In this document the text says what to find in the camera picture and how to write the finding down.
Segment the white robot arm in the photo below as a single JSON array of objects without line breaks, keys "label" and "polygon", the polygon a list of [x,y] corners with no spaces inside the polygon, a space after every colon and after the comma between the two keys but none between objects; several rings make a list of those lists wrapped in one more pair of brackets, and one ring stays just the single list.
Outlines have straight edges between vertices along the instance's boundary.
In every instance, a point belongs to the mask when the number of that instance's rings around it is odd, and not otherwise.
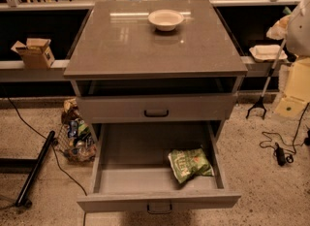
[{"label": "white robot arm", "polygon": [[274,109],[284,117],[295,117],[310,102],[310,0],[301,0],[289,15],[281,17],[268,29],[266,36],[285,39],[287,51],[295,55]]}]

